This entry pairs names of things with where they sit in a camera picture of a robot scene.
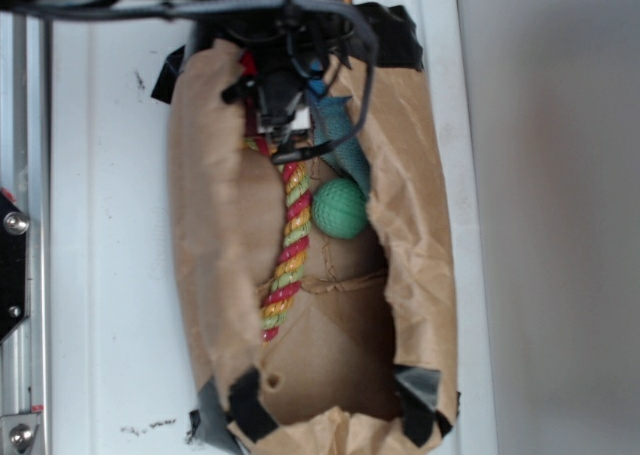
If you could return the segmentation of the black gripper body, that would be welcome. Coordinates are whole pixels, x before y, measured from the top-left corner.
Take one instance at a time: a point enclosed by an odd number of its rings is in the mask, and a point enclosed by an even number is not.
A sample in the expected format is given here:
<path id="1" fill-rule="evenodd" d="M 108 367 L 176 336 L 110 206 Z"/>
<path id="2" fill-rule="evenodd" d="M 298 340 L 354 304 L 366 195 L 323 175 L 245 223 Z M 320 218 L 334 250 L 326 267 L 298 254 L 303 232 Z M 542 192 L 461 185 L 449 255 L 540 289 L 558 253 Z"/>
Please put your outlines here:
<path id="1" fill-rule="evenodd" d="M 311 128 L 310 109 L 304 94 L 306 82 L 288 65 L 284 55 L 257 49 L 245 51 L 254 56 L 258 70 L 256 81 L 243 82 L 240 75 L 222 91 L 222 100 L 229 105 L 245 104 L 251 134 L 266 136 L 273 128 L 289 126 L 302 136 Z"/>

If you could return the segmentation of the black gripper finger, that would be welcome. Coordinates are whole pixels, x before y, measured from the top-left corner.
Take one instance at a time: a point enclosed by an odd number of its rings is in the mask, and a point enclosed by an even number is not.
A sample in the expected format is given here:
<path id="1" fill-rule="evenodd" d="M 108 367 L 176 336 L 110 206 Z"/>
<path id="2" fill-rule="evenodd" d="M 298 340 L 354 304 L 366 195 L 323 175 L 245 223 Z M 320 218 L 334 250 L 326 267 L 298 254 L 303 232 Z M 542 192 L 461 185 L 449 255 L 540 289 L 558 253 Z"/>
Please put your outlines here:
<path id="1" fill-rule="evenodd" d="M 268 132 L 268 144 L 271 151 L 279 151 L 284 139 L 283 128 L 273 128 Z"/>
<path id="2" fill-rule="evenodd" d="M 282 132 L 282 145 L 284 147 L 295 147 L 298 135 L 299 133 L 291 127 L 284 127 Z"/>

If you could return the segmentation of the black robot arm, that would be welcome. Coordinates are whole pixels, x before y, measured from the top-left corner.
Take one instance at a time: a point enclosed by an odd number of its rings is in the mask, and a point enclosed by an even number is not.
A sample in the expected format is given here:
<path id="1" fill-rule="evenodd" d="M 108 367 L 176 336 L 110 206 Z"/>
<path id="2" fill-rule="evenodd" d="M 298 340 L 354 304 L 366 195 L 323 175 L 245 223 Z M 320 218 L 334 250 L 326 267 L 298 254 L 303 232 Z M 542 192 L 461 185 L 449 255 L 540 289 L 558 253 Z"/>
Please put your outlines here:
<path id="1" fill-rule="evenodd" d="M 354 9 L 345 0 L 1 0 L 4 11 L 53 20 L 116 22 L 189 20 L 194 29 L 181 56 L 188 59 L 226 40 L 244 49 L 248 67 L 218 97 L 244 102 L 256 115 L 258 139 L 277 164 L 332 149 L 317 142 L 304 149 L 304 130 L 294 123 L 329 69 L 329 56 L 356 31 Z"/>

